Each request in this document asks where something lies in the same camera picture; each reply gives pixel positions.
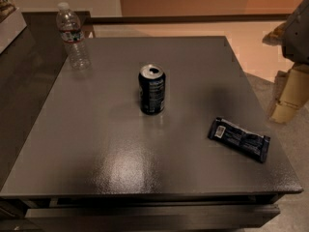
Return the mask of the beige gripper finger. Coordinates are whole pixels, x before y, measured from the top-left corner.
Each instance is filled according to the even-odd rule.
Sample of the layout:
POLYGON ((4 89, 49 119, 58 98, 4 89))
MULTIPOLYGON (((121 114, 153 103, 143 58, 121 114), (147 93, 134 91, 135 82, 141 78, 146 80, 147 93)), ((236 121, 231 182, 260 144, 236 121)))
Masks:
POLYGON ((281 45, 283 42, 283 35, 285 33, 285 25, 286 23, 281 23, 271 32, 267 33, 263 37, 262 42, 272 46, 281 45))
POLYGON ((275 77, 269 119, 275 123, 289 123, 309 101, 309 65, 294 63, 275 77))

